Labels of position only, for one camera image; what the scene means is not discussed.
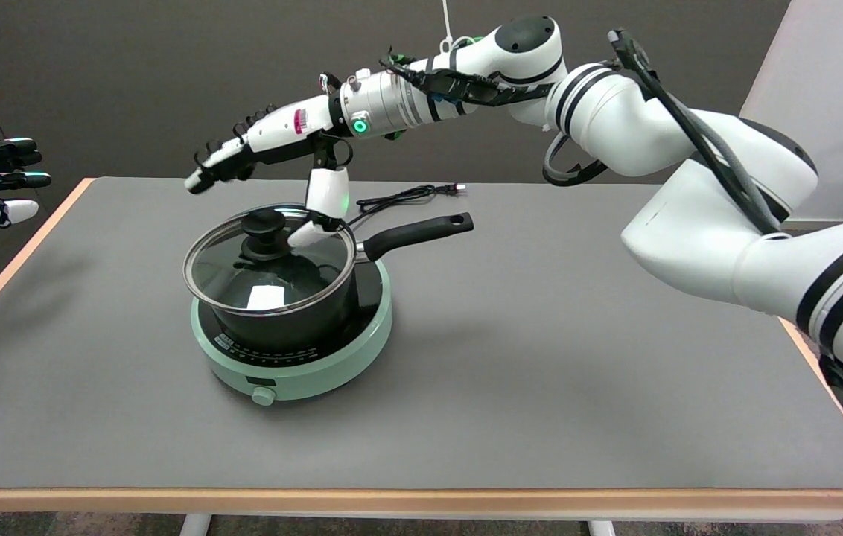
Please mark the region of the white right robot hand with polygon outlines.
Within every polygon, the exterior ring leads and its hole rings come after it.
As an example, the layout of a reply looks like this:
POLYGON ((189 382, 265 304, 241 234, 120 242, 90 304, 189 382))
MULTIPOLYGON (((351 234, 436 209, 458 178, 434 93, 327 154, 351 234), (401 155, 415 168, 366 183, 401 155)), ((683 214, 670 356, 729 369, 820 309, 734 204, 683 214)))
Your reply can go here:
POLYGON ((184 181, 190 194, 206 192, 217 183, 247 181, 258 165, 292 162, 312 156, 307 180, 305 222, 289 234, 293 249, 313 246, 333 237, 346 224, 350 201, 346 163, 337 161, 334 133, 340 108, 326 95, 287 106, 268 106, 234 125, 234 137, 208 143, 206 156, 194 154, 197 167, 184 181))

